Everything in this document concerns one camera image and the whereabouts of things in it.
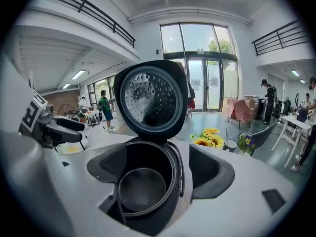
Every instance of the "inner pot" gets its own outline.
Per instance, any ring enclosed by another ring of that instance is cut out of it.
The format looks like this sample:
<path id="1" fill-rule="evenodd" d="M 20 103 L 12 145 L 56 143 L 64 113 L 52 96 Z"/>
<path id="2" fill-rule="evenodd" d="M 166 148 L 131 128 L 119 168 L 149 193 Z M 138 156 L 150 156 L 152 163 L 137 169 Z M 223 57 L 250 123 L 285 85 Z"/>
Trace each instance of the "inner pot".
<path id="1" fill-rule="evenodd" d="M 146 141 L 127 143 L 126 167 L 118 195 L 126 217 L 147 214 L 161 206 L 175 186 L 175 162 L 163 147 Z"/>

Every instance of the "bag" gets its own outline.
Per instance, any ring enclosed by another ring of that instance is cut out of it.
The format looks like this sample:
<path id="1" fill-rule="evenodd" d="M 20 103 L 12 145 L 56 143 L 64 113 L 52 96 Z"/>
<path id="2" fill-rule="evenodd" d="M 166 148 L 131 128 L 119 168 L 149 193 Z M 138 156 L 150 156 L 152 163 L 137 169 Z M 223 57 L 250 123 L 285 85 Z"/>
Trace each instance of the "bag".
<path id="1" fill-rule="evenodd" d="M 188 81 L 188 85 L 189 85 L 189 90 L 190 90 L 190 95 L 191 95 L 191 98 L 195 98 L 196 97 L 196 94 L 194 92 L 194 89 L 192 88 L 190 82 Z"/>
<path id="2" fill-rule="evenodd" d="M 99 101 L 98 101 L 98 110 L 99 110 L 99 111 L 103 111 L 103 109 L 104 109 L 104 107 L 103 107 L 103 105 L 102 105 L 102 103 L 101 103 L 101 100 L 99 100 Z"/>

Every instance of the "white table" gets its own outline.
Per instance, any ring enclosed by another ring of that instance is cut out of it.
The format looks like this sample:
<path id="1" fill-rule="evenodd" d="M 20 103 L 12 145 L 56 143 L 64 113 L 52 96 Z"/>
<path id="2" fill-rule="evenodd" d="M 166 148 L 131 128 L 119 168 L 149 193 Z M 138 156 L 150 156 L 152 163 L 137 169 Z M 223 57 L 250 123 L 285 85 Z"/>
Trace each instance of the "white table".
<path id="1" fill-rule="evenodd" d="M 273 151 L 276 148 L 278 142 L 282 138 L 286 139 L 288 143 L 291 143 L 294 146 L 292 151 L 291 151 L 291 154 L 290 154 L 289 158 L 287 159 L 287 161 L 286 161 L 286 163 L 284 165 L 284 168 L 286 168 L 288 166 L 288 164 L 289 164 L 289 162 L 290 162 L 295 150 L 296 150 L 296 147 L 297 147 L 299 141 L 300 141 L 300 138 L 301 138 L 301 135 L 302 135 L 302 130 L 305 130 L 308 133 L 308 131 L 311 129 L 312 126 L 309 124 L 308 120 L 306 120 L 305 123 L 303 123 L 301 121 L 298 121 L 296 119 L 296 117 L 293 116 L 293 115 L 282 117 L 282 119 L 285 120 L 284 128 L 283 128 L 279 138 L 277 139 L 275 145 L 271 149 L 271 151 Z M 285 130 L 286 130 L 286 127 L 287 127 L 289 122 L 296 125 L 296 128 L 295 128 L 295 130 L 294 130 L 294 132 L 293 132 L 291 137 L 288 137 L 288 136 L 285 135 Z"/>

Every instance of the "yellow flower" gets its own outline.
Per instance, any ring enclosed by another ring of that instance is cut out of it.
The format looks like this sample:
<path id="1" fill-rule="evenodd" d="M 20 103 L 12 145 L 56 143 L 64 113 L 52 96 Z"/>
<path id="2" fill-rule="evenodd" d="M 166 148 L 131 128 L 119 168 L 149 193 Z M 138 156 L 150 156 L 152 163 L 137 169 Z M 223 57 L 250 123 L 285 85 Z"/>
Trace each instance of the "yellow flower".
<path id="1" fill-rule="evenodd" d="M 216 135 L 216 134 L 212 134 L 211 137 L 210 137 L 210 143 L 211 143 L 211 147 L 213 148 L 220 148 L 222 149 L 223 146 L 224 146 L 224 140 Z"/>
<path id="2" fill-rule="evenodd" d="M 210 142 L 207 139 L 198 138 L 196 141 L 194 141 L 194 144 L 202 145 L 202 146 L 210 146 Z"/>
<path id="3" fill-rule="evenodd" d="M 214 134 L 214 133 L 219 133 L 219 130 L 217 128 L 206 128 L 204 129 L 203 132 Z"/>
<path id="4" fill-rule="evenodd" d="M 203 136 L 204 137 L 210 137 L 213 133 L 210 133 L 210 132 L 204 132 L 203 133 Z"/>

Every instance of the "fluorescent light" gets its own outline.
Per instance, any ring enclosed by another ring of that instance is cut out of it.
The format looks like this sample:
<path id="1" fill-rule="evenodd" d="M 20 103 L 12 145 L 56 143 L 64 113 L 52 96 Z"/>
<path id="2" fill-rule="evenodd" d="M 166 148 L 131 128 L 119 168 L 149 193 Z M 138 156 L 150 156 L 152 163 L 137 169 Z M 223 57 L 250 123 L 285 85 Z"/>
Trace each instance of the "fluorescent light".
<path id="1" fill-rule="evenodd" d="M 103 83 L 105 82 L 105 79 L 101 80 L 101 81 L 97 81 L 95 84 L 100 84 L 100 83 Z"/>
<path id="2" fill-rule="evenodd" d="M 296 70 L 292 70 L 292 73 L 294 74 L 294 75 L 296 75 L 297 77 L 299 77 L 300 75 L 296 72 Z"/>
<path id="3" fill-rule="evenodd" d="M 69 85 L 70 85 L 70 83 L 65 84 L 65 86 L 63 87 L 63 89 L 68 88 Z"/>
<path id="4" fill-rule="evenodd" d="M 73 78 L 71 78 L 71 80 L 76 80 L 84 72 L 85 72 L 85 70 L 80 70 L 77 74 L 75 74 L 75 76 Z"/>

